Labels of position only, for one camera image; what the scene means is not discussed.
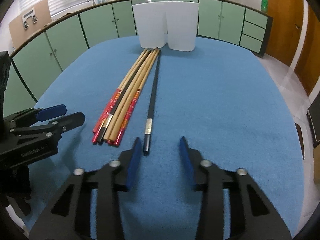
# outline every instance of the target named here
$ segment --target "blue gripper pad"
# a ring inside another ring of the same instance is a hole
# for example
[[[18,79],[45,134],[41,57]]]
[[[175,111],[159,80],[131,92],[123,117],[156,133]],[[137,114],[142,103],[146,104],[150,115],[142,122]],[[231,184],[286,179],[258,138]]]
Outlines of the blue gripper pad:
[[[138,170],[138,166],[139,166],[139,162],[141,159],[141,155],[142,155],[142,144],[140,141],[140,138],[137,137],[133,148],[132,148],[132,157],[127,169],[127,181],[126,181],[126,187],[128,190],[131,189],[133,183],[134,183],[134,179],[135,176],[137,174],[137,170]]]
[[[46,121],[58,116],[65,115],[67,112],[67,108],[65,105],[57,105],[42,109],[36,114],[36,118],[38,121]]]
[[[180,157],[181,157],[184,169],[186,171],[188,181],[190,182],[191,187],[195,187],[196,186],[196,181],[194,179],[195,171],[194,171],[193,165],[191,164],[188,150],[189,150],[189,146],[185,137],[181,137],[179,142]]]

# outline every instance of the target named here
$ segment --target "chopstick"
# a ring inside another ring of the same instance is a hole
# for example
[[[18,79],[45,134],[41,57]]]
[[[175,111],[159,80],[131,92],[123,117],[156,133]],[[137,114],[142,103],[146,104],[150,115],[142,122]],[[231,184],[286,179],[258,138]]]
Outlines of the chopstick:
[[[124,117],[124,119],[123,119],[123,121],[122,121],[122,123],[121,123],[120,129],[119,129],[118,134],[117,134],[117,136],[116,136],[116,139],[115,139],[114,141],[112,141],[112,139],[111,139],[112,136],[110,136],[110,139],[108,140],[108,144],[113,145],[113,146],[116,146],[116,147],[118,147],[118,146],[120,145],[120,142],[121,142],[122,137],[123,137],[123,135],[124,135],[125,129],[126,129],[127,124],[128,124],[128,122],[129,122],[129,120],[130,120],[131,114],[132,114],[132,112],[133,112],[133,110],[134,110],[134,107],[135,107],[135,105],[136,105],[136,103],[137,103],[137,101],[138,101],[138,98],[139,98],[139,96],[140,96],[141,90],[143,89],[143,86],[144,86],[144,84],[145,84],[145,82],[146,82],[146,80],[147,80],[147,78],[148,78],[148,76],[149,76],[149,73],[150,73],[150,71],[151,71],[151,69],[152,69],[152,66],[153,66],[155,60],[156,60],[156,57],[160,57],[160,53],[161,53],[161,51],[158,50],[158,51],[156,52],[156,54],[154,55],[152,61],[150,62],[150,65],[149,65],[149,67],[148,67],[148,70],[147,70],[147,72],[145,73],[145,75],[144,75],[144,77],[143,77],[143,79],[142,79],[142,81],[141,81],[141,83],[140,83],[140,85],[139,85],[139,88],[138,88],[138,90],[135,92],[135,95],[134,95],[134,97],[133,97],[133,99],[132,99],[129,107],[127,108],[125,117]]]
[[[158,76],[159,76],[159,69],[160,69],[160,57],[161,57],[161,51],[159,52],[159,55],[158,55],[156,72],[155,72],[155,77],[153,79],[152,91],[151,91],[151,96],[150,96],[150,103],[149,103],[149,109],[148,109],[148,115],[147,115],[147,121],[146,121],[146,128],[145,128],[145,132],[144,132],[144,141],[143,141],[144,155],[149,155],[149,151],[150,151],[152,120],[153,120],[154,112],[155,112]]]
[[[130,76],[129,80],[127,81],[127,83],[125,84],[125,87],[123,88],[121,94],[119,95],[119,98],[116,100],[115,104],[113,107],[110,106],[109,110],[108,110],[108,117],[105,119],[105,121],[103,122],[103,125],[99,131],[99,133],[96,133],[95,136],[96,138],[96,142],[98,143],[102,143],[103,137],[107,131],[107,128],[113,118],[113,115],[116,113],[116,110],[118,109],[118,107],[121,105],[121,101],[123,99],[123,97],[126,95],[127,90],[131,89],[131,83],[132,81],[135,80],[136,75],[139,75],[141,73],[141,69],[143,69],[143,66],[145,64],[146,58],[149,57],[150,55],[150,50],[147,50],[145,52],[145,54],[142,56],[142,58],[139,60],[139,62],[136,64],[134,72],[132,73],[132,75]]]

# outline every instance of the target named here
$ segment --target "wooden door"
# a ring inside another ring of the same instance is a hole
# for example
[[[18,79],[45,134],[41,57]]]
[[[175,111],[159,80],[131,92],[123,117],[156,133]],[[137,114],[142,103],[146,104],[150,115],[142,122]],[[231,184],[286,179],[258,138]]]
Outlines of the wooden door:
[[[90,47],[118,38],[111,4],[85,11],[80,17]]]
[[[112,4],[112,8],[119,38],[137,35],[131,1],[115,2]]]
[[[51,27],[46,33],[63,70],[88,49],[77,15]]]
[[[310,6],[306,39],[294,72],[310,95],[320,76],[320,22]]]
[[[239,45],[244,21],[244,7],[222,2],[219,40]]]
[[[218,38],[221,3],[218,0],[199,0],[198,35]]]
[[[42,96],[62,72],[45,33],[41,33],[22,48],[13,57],[13,61],[36,99]]]
[[[297,50],[303,21],[303,0],[269,0],[273,24],[266,53],[290,66]]]

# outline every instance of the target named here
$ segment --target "wooden chopstick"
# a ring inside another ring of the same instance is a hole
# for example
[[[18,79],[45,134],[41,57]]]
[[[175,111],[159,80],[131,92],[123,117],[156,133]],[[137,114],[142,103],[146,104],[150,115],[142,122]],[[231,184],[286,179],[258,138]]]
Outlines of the wooden chopstick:
[[[112,132],[112,130],[113,130],[113,128],[114,128],[114,126],[115,126],[115,124],[116,124],[116,122],[117,122],[118,116],[119,116],[119,114],[121,113],[122,108],[124,107],[124,105],[126,105],[127,107],[129,106],[128,104],[130,104],[130,102],[131,102],[132,99],[130,99],[130,101],[128,101],[128,97],[129,97],[132,89],[136,86],[137,80],[138,80],[141,76],[142,76],[142,78],[143,78],[143,75],[141,75],[141,74],[142,74],[142,73],[144,74],[144,73],[148,70],[147,67],[148,67],[151,59],[153,58],[153,54],[154,54],[155,52],[156,52],[155,50],[154,50],[153,52],[151,52],[151,53],[148,55],[147,59],[143,62],[142,66],[140,67],[140,69],[138,70],[138,72],[137,72],[137,74],[135,75],[134,79],[132,80],[129,88],[128,88],[127,91],[125,92],[124,97],[123,97],[123,101],[121,101],[121,103],[120,103],[119,107],[117,108],[116,112],[115,112],[114,115],[111,117],[110,124],[109,124],[109,126],[108,126],[107,131],[105,132],[104,137],[103,137],[106,141],[109,140],[109,137],[110,137],[110,135],[111,135],[111,132]]]
[[[139,60],[139,62],[135,66],[135,70],[132,73],[132,75],[130,76],[129,80],[127,81],[126,84],[123,84],[123,86],[125,86],[125,87],[123,88],[122,92],[120,94],[118,93],[119,97],[117,98],[114,106],[109,108],[110,111],[108,110],[109,111],[108,116],[105,119],[98,135],[96,135],[97,136],[96,141],[98,143],[102,143],[103,137],[107,131],[107,128],[112,120],[113,115],[115,114],[116,110],[118,109],[119,105],[121,104],[122,98],[127,93],[127,90],[131,89],[130,86],[131,86],[132,81],[135,80],[136,75],[140,74],[140,70],[143,69],[145,60],[149,57],[150,52],[151,52],[151,50],[147,50],[145,52],[145,54],[143,55],[143,57]]]
[[[122,137],[123,137],[123,135],[124,135],[125,129],[126,129],[126,127],[127,127],[127,125],[128,125],[128,122],[129,122],[129,120],[130,120],[131,114],[132,114],[132,112],[133,112],[133,110],[134,110],[134,107],[135,107],[135,105],[136,105],[136,103],[137,103],[137,101],[138,101],[138,98],[139,98],[139,96],[140,96],[141,90],[143,89],[143,86],[144,86],[144,84],[145,84],[145,82],[146,82],[146,80],[147,80],[147,78],[148,78],[148,76],[149,76],[149,73],[150,73],[150,71],[151,71],[151,69],[152,69],[152,66],[153,66],[155,60],[156,60],[156,57],[160,57],[160,53],[161,53],[161,51],[158,50],[158,52],[154,55],[154,57],[153,57],[153,59],[152,59],[152,61],[151,61],[151,63],[150,63],[150,66],[149,66],[146,74],[144,75],[144,77],[143,77],[143,79],[142,79],[142,81],[141,81],[141,84],[140,84],[138,90],[136,91],[136,93],[135,93],[135,95],[134,95],[134,97],[133,97],[133,99],[132,99],[129,107],[127,108],[127,112],[126,112],[125,117],[124,117],[124,119],[123,119],[123,121],[122,121],[122,123],[121,123],[120,129],[119,129],[119,131],[118,131],[118,134],[117,134],[117,136],[116,136],[115,141],[113,142],[113,141],[110,139],[110,140],[108,140],[108,144],[113,145],[113,146],[116,146],[116,147],[118,147],[118,146],[120,145],[120,142],[121,142]]]

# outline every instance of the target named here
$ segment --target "cutting board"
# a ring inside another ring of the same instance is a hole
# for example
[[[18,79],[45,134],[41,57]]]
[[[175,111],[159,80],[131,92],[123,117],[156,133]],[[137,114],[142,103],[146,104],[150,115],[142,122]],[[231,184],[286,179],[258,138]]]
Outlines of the cutting board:
[[[22,16],[29,12],[32,8],[34,8],[38,20],[33,23],[32,18],[28,18],[27,23],[29,27],[24,29],[22,24]],[[9,23],[9,30],[14,48],[17,49],[20,47],[35,32],[41,30],[51,21],[48,0],[41,0],[27,10],[23,11],[18,17]]]

